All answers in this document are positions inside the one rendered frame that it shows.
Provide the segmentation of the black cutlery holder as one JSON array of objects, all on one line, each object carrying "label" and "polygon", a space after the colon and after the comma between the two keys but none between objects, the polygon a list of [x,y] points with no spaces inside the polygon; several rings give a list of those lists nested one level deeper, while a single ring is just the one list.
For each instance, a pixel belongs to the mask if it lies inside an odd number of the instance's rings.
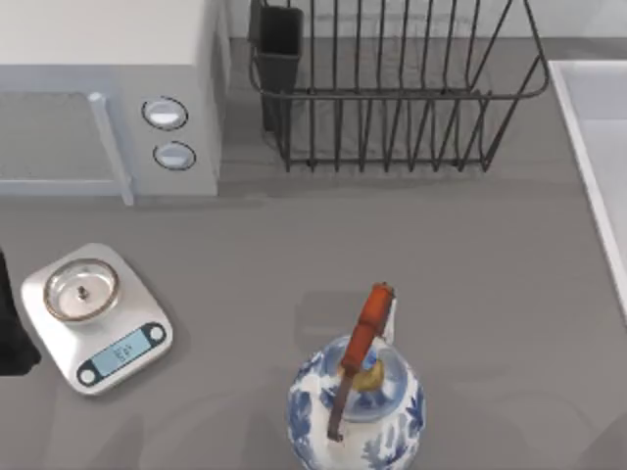
[{"label": "black cutlery holder", "polygon": [[250,1],[249,42],[257,70],[265,131],[281,132],[282,100],[291,95],[303,49],[304,12],[292,6]]}]

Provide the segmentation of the large microwave knob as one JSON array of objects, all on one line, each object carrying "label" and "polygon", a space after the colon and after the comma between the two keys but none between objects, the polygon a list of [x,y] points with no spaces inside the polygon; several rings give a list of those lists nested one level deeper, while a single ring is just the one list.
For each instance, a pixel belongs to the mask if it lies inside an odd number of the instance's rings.
[{"label": "large microwave knob", "polygon": [[163,131],[177,130],[189,119],[186,107],[180,101],[168,96],[144,101],[141,116],[150,126]]}]

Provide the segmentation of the pale microwave oven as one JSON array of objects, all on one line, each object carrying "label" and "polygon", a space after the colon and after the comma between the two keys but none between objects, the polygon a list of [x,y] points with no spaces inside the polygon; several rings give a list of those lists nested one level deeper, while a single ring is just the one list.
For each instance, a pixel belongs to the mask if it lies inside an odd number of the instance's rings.
[{"label": "pale microwave oven", "polygon": [[[0,196],[119,196],[87,100],[107,97],[134,202],[218,192],[230,81],[225,0],[0,0]],[[150,126],[144,101],[180,101],[187,123]],[[153,159],[180,141],[185,171]]]}]

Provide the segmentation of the small microwave knob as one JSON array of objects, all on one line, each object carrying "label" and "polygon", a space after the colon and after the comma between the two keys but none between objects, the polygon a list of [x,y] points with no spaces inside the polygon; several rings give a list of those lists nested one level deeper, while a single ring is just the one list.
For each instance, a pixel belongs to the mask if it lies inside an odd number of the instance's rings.
[{"label": "small microwave knob", "polygon": [[197,160],[195,151],[180,141],[170,141],[153,149],[154,161],[167,170],[185,171]]}]

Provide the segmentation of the blue and white teapot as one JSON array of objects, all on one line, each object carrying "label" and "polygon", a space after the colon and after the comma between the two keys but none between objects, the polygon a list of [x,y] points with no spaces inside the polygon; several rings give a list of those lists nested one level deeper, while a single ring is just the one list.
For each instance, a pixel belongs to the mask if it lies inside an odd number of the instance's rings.
[{"label": "blue and white teapot", "polygon": [[394,346],[397,297],[373,284],[351,334],[298,369],[287,437],[304,470],[410,470],[425,426],[418,374]]}]

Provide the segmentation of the white kitchen scale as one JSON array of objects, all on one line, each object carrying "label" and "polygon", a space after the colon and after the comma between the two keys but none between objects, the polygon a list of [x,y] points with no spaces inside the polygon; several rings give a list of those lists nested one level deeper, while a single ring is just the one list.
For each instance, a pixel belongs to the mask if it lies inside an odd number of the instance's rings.
[{"label": "white kitchen scale", "polygon": [[25,313],[67,383],[98,396],[165,355],[173,329],[130,265],[89,243],[30,274]]}]

